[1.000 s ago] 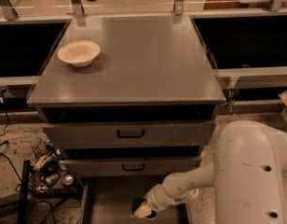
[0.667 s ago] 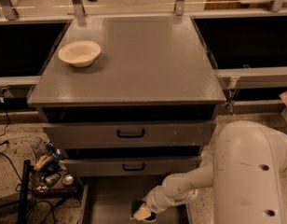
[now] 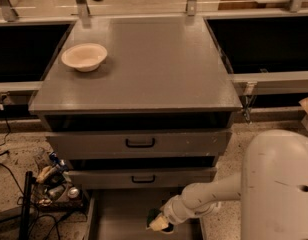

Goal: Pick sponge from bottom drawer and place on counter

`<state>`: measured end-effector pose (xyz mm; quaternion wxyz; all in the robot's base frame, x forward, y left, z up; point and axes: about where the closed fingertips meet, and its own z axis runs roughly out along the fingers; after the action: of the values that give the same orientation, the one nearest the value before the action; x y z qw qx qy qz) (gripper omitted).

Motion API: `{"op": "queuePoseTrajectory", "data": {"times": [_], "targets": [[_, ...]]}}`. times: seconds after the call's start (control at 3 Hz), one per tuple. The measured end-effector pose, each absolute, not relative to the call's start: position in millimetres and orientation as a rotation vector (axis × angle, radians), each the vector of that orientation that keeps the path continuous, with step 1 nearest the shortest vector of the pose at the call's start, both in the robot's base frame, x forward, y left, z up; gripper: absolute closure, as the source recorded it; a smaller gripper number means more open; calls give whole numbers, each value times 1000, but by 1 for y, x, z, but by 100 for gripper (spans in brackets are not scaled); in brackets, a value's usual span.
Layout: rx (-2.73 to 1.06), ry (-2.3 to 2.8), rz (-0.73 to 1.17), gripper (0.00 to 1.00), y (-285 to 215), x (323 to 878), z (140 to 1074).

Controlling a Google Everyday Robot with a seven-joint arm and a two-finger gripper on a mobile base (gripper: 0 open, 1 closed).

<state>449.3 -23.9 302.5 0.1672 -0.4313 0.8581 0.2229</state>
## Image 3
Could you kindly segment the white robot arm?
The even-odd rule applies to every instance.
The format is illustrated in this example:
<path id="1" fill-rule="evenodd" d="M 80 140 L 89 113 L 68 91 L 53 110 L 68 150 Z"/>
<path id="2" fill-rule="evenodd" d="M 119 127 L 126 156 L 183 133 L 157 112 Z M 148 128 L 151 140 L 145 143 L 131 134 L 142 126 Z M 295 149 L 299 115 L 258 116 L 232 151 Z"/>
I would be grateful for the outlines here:
<path id="1" fill-rule="evenodd" d="M 239 173 L 187 185 L 148 217 L 147 227 L 161 232 L 234 200 L 241 202 L 241 240 L 308 240 L 308 137 L 286 130 L 257 135 Z"/>

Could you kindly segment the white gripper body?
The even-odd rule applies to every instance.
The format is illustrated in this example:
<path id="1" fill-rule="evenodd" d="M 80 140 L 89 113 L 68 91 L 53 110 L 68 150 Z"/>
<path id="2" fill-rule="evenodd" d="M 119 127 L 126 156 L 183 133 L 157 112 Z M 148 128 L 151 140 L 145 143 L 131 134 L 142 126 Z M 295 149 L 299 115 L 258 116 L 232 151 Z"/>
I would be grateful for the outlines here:
<path id="1" fill-rule="evenodd" d="M 163 215 L 173 224 L 178 225 L 195 217 L 198 200 L 188 196 L 176 195 L 163 206 Z"/>

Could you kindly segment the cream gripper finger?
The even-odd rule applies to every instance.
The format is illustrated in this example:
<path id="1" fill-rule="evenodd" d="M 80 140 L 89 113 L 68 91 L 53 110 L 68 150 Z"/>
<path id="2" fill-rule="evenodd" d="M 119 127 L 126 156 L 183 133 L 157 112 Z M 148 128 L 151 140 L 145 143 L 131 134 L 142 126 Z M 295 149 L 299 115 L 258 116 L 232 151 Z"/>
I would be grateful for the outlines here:
<path id="1" fill-rule="evenodd" d="M 149 228 L 153 231 L 162 231 L 169 227 L 167 218 L 163 215 L 158 215 L 155 218 L 151 218 L 149 222 Z"/>

